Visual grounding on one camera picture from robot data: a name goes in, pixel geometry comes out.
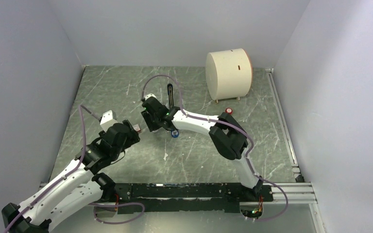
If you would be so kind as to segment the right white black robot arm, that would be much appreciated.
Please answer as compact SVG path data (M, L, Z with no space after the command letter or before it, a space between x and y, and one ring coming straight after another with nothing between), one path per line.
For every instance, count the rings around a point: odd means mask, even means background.
M243 186L243 196L254 201L261 195L263 180L249 159L254 142L228 113L206 116L188 112L180 107L167 108L153 94L142 100L145 119L150 131L192 131L209 136L218 153L232 162Z

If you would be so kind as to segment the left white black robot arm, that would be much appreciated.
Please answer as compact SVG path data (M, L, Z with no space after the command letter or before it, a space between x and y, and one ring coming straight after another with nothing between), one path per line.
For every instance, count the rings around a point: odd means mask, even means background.
M128 120L101 120L102 131L46 186L20 204L1 211L6 233L49 233L83 207L115 201L115 182L101 170L140 141Z

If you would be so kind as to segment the red white staple box sleeve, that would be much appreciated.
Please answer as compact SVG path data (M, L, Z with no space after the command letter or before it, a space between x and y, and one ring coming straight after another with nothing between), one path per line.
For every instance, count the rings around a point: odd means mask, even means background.
M141 132L142 132L142 129L141 129L141 127L140 127L138 124L134 125L133 128L134 128L134 130L137 131L138 133L141 133Z

